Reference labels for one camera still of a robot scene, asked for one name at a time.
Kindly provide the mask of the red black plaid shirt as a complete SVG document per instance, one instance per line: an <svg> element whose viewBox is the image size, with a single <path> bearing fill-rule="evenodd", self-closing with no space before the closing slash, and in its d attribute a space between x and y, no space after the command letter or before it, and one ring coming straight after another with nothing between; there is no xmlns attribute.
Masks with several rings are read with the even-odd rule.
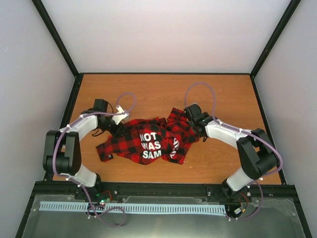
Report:
<svg viewBox="0 0 317 238"><path fill-rule="evenodd" d="M123 129L121 137L109 136L96 147L101 161L109 161L116 154L141 165L158 158L182 165L191 145L199 141L185 113L177 108L167 118L134 119Z"/></svg>

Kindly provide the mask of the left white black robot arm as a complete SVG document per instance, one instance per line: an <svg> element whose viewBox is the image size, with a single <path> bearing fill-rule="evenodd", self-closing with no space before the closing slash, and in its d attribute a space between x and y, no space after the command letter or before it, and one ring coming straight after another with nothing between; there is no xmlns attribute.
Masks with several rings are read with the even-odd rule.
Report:
<svg viewBox="0 0 317 238"><path fill-rule="evenodd" d="M82 164L80 141L96 129L120 135L122 122L130 116L120 105L116 105L116 113L108 113L107 107L108 101L96 99L93 107L83 111L74 122L48 131L44 146L44 170L86 187L85 193L94 200L102 196L103 187L98 184L100 176Z"/></svg>

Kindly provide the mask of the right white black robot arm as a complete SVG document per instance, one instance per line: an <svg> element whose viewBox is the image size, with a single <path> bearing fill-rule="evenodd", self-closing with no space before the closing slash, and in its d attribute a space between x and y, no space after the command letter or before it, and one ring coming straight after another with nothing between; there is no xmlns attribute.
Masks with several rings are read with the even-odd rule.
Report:
<svg viewBox="0 0 317 238"><path fill-rule="evenodd" d="M247 185L280 165L277 151L264 130L233 127L203 113L198 104L185 107L184 112L193 131L203 141L216 139L238 151L241 167L222 182L225 199L233 199Z"/></svg>

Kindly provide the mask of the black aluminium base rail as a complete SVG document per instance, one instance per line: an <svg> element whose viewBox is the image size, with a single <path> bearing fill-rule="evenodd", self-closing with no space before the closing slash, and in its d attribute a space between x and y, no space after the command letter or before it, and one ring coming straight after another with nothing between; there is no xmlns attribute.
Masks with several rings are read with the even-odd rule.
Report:
<svg viewBox="0 0 317 238"><path fill-rule="evenodd" d="M177 184L177 183L112 183L103 182L100 188L87 188L93 201L110 198L119 201L129 196L142 197L193 197L203 198L207 201L236 202L238 198L256 198L261 193L269 198L296 197L297 192L293 185L257 185L245 187L241 191L226 197L220 184ZM38 181L35 183L32 195L74 195L78 200L87 200L82 188L71 182L65 181Z"/></svg>

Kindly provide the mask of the left black frame post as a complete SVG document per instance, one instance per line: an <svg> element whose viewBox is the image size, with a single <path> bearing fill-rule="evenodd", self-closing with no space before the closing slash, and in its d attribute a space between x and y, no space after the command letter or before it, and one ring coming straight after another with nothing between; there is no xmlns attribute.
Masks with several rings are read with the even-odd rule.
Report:
<svg viewBox="0 0 317 238"><path fill-rule="evenodd" d="M57 48L59 49L64 61L66 62L68 68L70 69L72 75L76 77L79 72L64 44L62 41L48 11L46 10L43 2L41 0L31 0L35 9L37 10L40 18L42 19L43 23L45 24L49 34L51 35L53 41L55 42Z"/></svg>

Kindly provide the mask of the black frame post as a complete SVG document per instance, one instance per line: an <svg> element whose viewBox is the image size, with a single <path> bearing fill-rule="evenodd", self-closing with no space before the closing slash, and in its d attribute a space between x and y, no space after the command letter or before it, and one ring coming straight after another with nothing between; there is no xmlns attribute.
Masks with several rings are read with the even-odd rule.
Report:
<svg viewBox="0 0 317 238"><path fill-rule="evenodd" d="M62 41L48 11L46 10L43 2L41 0L31 0L35 9L37 10L40 18L42 19L43 23L45 24L49 34L51 35L53 41L55 42L57 48L59 49L64 61L66 62L68 68L70 69L72 75L76 77L79 72L64 44Z"/></svg>
<svg viewBox="0 0 317 238"><path fill-rule="evenodd" d="M283 33L285 27L287 26L288 22L292 18L294 12L296 11L296 9L300 3L301 3L301 0L291 0L289 2L283 15L280 18L278 24L276 25L273 33L271 34L268 42L266 43L264 49L262 50L258 60L256 61L253 69L251 70L251 73L250 73L251 79L256 78L261 67L263 66L263 64L266 61L267 57L269 56L271 50L273 49L273 47L276 44L276 42L278 41L279 37Z"/></svg>

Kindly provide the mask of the right black frame post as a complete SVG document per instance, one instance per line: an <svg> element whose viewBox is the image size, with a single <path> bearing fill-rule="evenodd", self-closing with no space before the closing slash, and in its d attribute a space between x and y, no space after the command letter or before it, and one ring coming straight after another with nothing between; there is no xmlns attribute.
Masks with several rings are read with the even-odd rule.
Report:
<svg viewBox="0 0 317 238"><path fill-rule="evenodd" d="M258 60L256 61L253 69L251 70L251 73L250 73L251 79L256 78L261 67L263 66L263 64L266 61L267 57L269 56L271 50L273 49L273 47L276 44L276 42L278 41L279 37L283 33L285 27L287 26L288 22L292 18L294 12L296 11L296 9L300 3L301 3L301 0L291 0L289 2L283 15L280 18L278 24L276 25L273 33L271 34L268 42L266 43L264 49L262 50Z"/></svg>

